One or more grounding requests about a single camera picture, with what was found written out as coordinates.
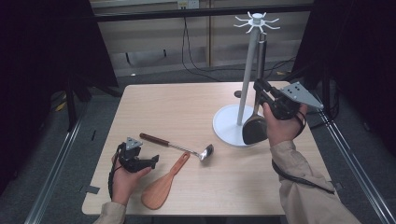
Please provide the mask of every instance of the electrical cable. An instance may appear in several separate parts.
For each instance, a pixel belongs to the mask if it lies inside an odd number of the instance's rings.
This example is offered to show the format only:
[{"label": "electrical cable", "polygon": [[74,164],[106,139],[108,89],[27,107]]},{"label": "electrical cable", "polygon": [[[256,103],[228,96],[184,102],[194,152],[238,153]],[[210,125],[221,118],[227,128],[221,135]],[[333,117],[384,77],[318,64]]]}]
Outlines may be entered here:
[{"label": "electrical cable", "polygon": [[321,187],[321,186],[319,186],[319,185],[317,185],[317,184],[315,184],[315,183],[312,183],[312,182],[309,181],[309,180],[306,180],[306,179],[303,179],[303,178],[300,178],[300,177],[297,177],[297,176],[294,176],[294,175],[289,175],[289,174],[283,172],[283,171],[276,165],[276,163],[274,162],[274,160],[272,160],[271,163],[272,163],[272,166],[273,166],[275,172],[276,172],[278,175],[282,176],[282,177],[285,178],[285,179],[288,179],[288,180],[291,181],[291,182],[295,182],[295,183],[298,183],[298,184],[307,185],[307,186],[310,186],[310,187],[316,188],[316,189],[321,189],[321,190],[324,190],[324,191],[326,191],[327,193],[330,193],[330,194],[334,194],[334,193],[335,193],[334,190],[325,189],[325,188],[323,188],[323,187]]},{"label": "electrical cable", "polygon": [[64,92],[64,91],[61,91],[61,93],[59,93],[59,95],[53,97],[50,101],[51,101],[51,102],[55,102],[55,101],[57,101],[61,96],[63,96],[64,94],[65,94],[65,92]]},{"label": "electrical cable", "polygon": [[210,76],[207,76],[207,75],[194,73],[194,72],[192,72],[190,69],[187,68],[186,64],[184,64],[184,39],[185,39],[185,37],[186,37],[186,34],[187,34],[187,40],[188,40],[188,46],[189,46],[189,54],[190,54],[190,59],[191,59],[191,48],[190,48],[189,31],[188,31],[188,29],[187,29],[186,18],[184,18],[183,43],[182,43],[182,47],[181,47],[181,63],[183,64],[184,68],[185,68],[188,72],[190,72],[191,74],[193,74],[193,75],[200,76],[200,77],[207,77],[207,78],[210,78],[210,79],[215,80],[215,81],[217,81],[217,82],[221,82],[221,80],[216,79],[216,78],[214,78],[214,77],[210,77]]},{"label": "electrical cable", "polygon": [[[197,75],[197,76],[208,77],[208,78],[211,78],[211,79],[216,80],[216,81],[218,81],[218,82],[221,82],[221,80],[218,80],[218,79],[213,78],[213,77],[209,77],[209,76],[206,76],[206,75],[203,75],[203,74],[193,73],[190,69],[187,68],[186,64],[184,64],[184,45],[185,45],[184,39],[185,39],[186,36],[187,36],[187,42],[188,42],[188,50],[189,50],[190,61],[191,61],[192,65],[195,67],[195,69],[197,69],[197,70],[199,70],[199,71],[202,71],[202,72],[214,72],[214,71],[245,71],[245,68],[216,68],[216,69],[209,69],[209,70],[205,70],[205,69],[202,69],[202,68],[198,68],[198,67],[195,65],[195,63],[194,63],[194,61],[192,60],[192,57],[191,57],[191,44],[190,44],[189,28],[188,28],[188,26],[187,26],[187,20],[186,20],[186,18],[184,18],[184,32],[183,32],[183,42],[182,42],[183,44],[182,44],[182,49],[181,49],[181,62],[183,63],[184,68],[185,68],[187,71],[189,71],[190,73],[192,73],[192,74],[194,74],[194,75]],[[270,74],[267,75],[266,77],[271,76],[272,73],[273,73],[273,71],[274,71],[274,69],[280,68],[280,67],[284,66],[284,65],[287,64],[287,63],[294,62],[294,59],[295,59],[295,58],[296,58],[296,57],[292,57],[292,58],[290,58],[290,59],[288,59],[288,60],[286,60],[286,61],[282,61],[282,62],[279,62],[279,63],[274,64],[274,66],[273,66],[272,68],[270,68],[270,69],[265,69],[264,71],[271,71]]]},{"label": "electrical cable", "polygon": [[296,137],[297,137],[298,135],[300,135],[300,133],[303,132],[303,130],[304,130],[305,126],[306,126],[306,118],[305,118],[305,115],[304,115],[301,111],[298,111],[298,113],[299,113],[301,116],[303,116],[303,120],[301,120],[301,119],[297,116],[297,114],[294,115],[294,117],[297,119],[297,121],[298,121],[299,124],[300,124],[300,130],[299,130],[299,132],[297,133]]},{"label": "electrical cable", "polygon": [[112,199],[113,197],[113,178],[114,178],[114,173],[116,173],[116,171],[118,171],[122,166],[119,166],[117,168],[116,167],[116,163],[117,160],[119,159],[119,154],[120,154],[120,150],[121,150],[122,144],[119,145],[116,149],[116,153],[114,154],[114,161],[113,161],[113,165],[111,166],[111,170],[110,173],[108,174],[108,193],[110,195],[110,199]]},{"label": "electrical cable", "polygon": [[[327,124],[333,122],[337,118],[339,111],[340,111],[340,89],[338,87],[336,87],[336,89],[335,89],[333,100],[334,100],[334,105],[329,109],[329,111],[331,113],[329,115],[329,117],[330,117],[329,120],[321,122],[319,124],[315,124],[313,126],[310,126],[309,127],[310,130],[314,130],[320,126],[327,125]],[[319,110],[318,112],[308,112],[306,114],[307,115],[315,115],[315,114],[319,114],[319,113],[323,113],[323,110]]]}]

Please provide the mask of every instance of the ladle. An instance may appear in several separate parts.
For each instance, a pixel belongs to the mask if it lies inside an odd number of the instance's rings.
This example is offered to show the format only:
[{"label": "ladle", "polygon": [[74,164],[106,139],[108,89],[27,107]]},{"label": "ladle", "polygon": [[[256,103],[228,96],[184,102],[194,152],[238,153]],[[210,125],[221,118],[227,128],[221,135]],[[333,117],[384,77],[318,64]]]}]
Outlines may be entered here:
[{"label": "ladle", "polygon": [[163,139],[161,139],[161,138],[148,135],[148,134],[146,134],[146,133],[141,133],[141,134],[140,134],[140,137],[143,138],[143,139],[146,139],[146,140],[148,140],[148,141],[150,141],[150,142],[152,142],[152,143],[155,143],[155,144],[164,146],[164,147],[174,147],[174,148],[177,148],[177,149],[179,149],[179,150],[183,150],[183,151],[190,152],[190,153],[192,153],[193,155],[197,156],[197,157],[199,158],[200,161],[203,161],[204,159],[208,158],[210,155],[213,154],[213,151],[215,150],[215,149],[213,148],[213,145],[210,144],[209,146],[207,146],[207,147],[205,148],[205,150],[204,150],[202,153],[198,153],[198,152],[196,152],[196,151],[192,151],[192,150],[186,149],[186,148],[184,148],[184,147],[180,147],[180,146],[171,144],[170,142],[168,142],[168,141],[166,141],[166,140],[163,140]]}]

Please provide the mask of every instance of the wooden table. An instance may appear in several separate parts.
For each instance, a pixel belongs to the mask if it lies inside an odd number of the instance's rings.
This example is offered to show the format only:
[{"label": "wooden table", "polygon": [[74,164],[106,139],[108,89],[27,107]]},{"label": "wooden table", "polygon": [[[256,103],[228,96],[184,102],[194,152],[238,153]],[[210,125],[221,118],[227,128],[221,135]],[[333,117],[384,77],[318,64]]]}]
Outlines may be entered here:
[{"label": "wooden table", "polygon": [[[287,82],[271,82],[277,88]],[[129,215],[167,216],[278,216],[283,215],[279,202],[278,176],[271,166],[268,141],[252,147],[231,147],[213,131],[214,115],[226,105],[239,105],[233,96],[242,83],[191,83],[128,86],[120,101],[91,185],[98,194],[87,193],[82,211],[101,213],[109,202],[107,190],[110,159],[117,146],[132,137],[143,142],[140,159],[160,154],[156,169],[142,178],[128,203]],[[253,106],[252,83],[247,105]],[[213,144],[215,152],[207,161],[190,157],[176,175],[163,207],[149,210],[141,201],[144,187],[167,174],[182,152],[139,138],[147,133],[176,145],[201,152]],[[297,149],[328,180],[329,173],[308,128],[295,139]]]}]

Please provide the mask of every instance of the hand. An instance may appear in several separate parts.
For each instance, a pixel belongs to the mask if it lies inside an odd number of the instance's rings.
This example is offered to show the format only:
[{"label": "hand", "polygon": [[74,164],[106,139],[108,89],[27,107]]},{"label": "hand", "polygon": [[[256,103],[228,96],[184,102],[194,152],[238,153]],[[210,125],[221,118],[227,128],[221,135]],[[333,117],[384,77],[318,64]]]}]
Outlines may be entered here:
[{"label": "hand", "polygon": [[[262,106],[263,114],[267,121],[267,136],[270,142],[270,147],[273,147],[281,142],[284,141],[291,141],[293,140],[297,133],[300,131],[301,126],[298,120],[296,119],[276,119],[271,111],[270,106],[267,103],[264,103]],[[306,114],[308,109],[307,105],[301,104],[300,105],[300,112],[302,114]],[[297,116],[304,120],[303,115],[300,113]]]},{"label": "hand", "polygon": [[[120,167],[119,160],[116,161],[116,168]],[[151,171],[151,167],[147,167],[136,173],[130,173],[123,167],[114,173],[113,177],[113,197],[111,202],[127,205],[134,189],[137,187],[140,178]]]}]

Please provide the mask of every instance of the sleeve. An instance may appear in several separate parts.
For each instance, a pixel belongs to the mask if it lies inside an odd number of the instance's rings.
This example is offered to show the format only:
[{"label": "sleeve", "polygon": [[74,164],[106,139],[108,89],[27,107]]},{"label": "sleeve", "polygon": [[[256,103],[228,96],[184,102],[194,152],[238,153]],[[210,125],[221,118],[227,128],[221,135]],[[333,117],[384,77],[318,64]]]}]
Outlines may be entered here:
[{"label": "sleeve", "polygon": [[279,177],[280,202],[289,224],[293,223],[359,223],[339,199],[328,191],[332,184],[312,168],[305,157],[295,150],[291,141],[271,147],[273,161],[287,175],[307,180],[320,188]]},{"label": "sleeve", "polygon": [[119,203],[104,203],[102,213],[93,224],[122,224],[126,207]]}]

